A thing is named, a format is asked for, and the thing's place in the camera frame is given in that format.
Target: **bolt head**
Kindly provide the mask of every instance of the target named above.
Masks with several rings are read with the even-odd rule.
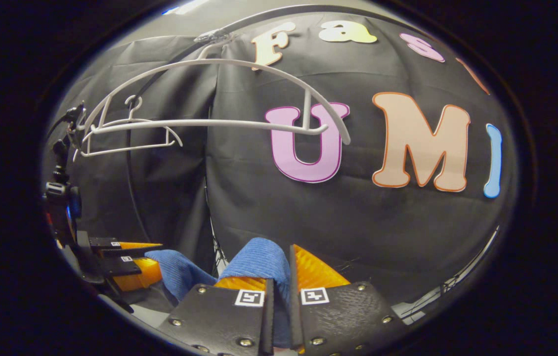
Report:
[[[239,344],[240,344],[240,346],[243,346],[243,347],[251,347],[253,342],[250,339],[241,339],[239,341]]]
[[[327,342],[327,340],[325,340],[325,338],[313,338],[312,339],[312,345],[322,345],[326,342]]]

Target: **blue cloth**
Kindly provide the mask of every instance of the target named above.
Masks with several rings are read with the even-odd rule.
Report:
[[[204,272],[182,253],[159,250],[145,253],[145,257],[158,261],[166,289],[177,299],[184,298],[195,284],[213,286],[217,279]],[[250,240],[226,266],[220,279],[226,277],[272,278],[276,283],[274,298],[273,345],[290,347],[290,264],[285,253],[269,239],[256,237]]]

